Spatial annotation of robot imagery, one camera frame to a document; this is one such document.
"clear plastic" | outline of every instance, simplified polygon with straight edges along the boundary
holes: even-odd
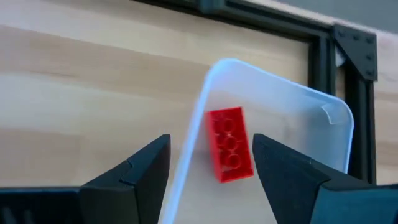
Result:
[[[262,133],[347,172],[354,124],[344,101],[224,59],[208,72],[196,103],[162,223],[275,223],[256,171],[228,184],[215,177],[203,114],[236,106],[243,107],[250,148],[253,134]]]

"black metal frame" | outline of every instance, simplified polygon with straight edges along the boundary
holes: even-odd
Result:
[[[345,102],[354,116],[348,173],[376,183],[374,90],[376,35],[339,24],[325,24],[242,0],[136,0],[194,16],[279,35],[309,44],[308,85],[335,95],[335,50],[345,56]]]
[[[338,47],[346,58],[345,100],[355,123],[349,174],[370,184],[376,183],[373,81],[377,80],[377,45],[374,34],[240,0],[139,1],[306,42],[310,46],[308,84],[331,95],[336,88],[335,49]],[[169,167],[170,136],[163,135],[81,187],[0,189],[0,224],[157,223]]]

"lego brick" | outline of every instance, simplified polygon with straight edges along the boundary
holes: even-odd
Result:
[[[221,183],[253,176],[242,107],[206,113],[215,174]]]

